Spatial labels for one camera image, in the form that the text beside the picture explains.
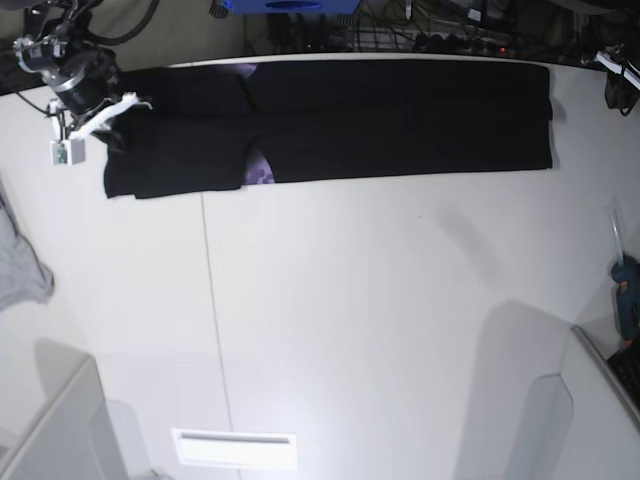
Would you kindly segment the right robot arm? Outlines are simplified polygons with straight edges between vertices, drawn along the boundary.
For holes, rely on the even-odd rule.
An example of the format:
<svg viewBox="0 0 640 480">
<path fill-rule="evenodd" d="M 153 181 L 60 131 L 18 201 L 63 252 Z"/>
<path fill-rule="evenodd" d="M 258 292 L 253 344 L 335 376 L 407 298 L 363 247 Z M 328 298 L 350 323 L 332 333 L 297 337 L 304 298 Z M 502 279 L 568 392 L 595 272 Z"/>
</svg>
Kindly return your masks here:
<svg viewBox="0 0 640 480">
<path fill-rule="evenodd" d="M 55 95 L 42 113 L 51 120 L 50 143 L 55 165 L 85 160 L 87 138 L 103 141 L 113 121 L 134 107 L 152 107 L 151 101 L 124 90 L 121 70 L 112 48 L 140 34 L 159 3 L 152 1 L 141 20 L 118 37 L 90 31 L 92 10 L 98 1 L 3 1 L 4 9 L 22 9 L 25 33 L 13 42 L 12 54 L 26 73 L 41 78 Z"/>
</svg>

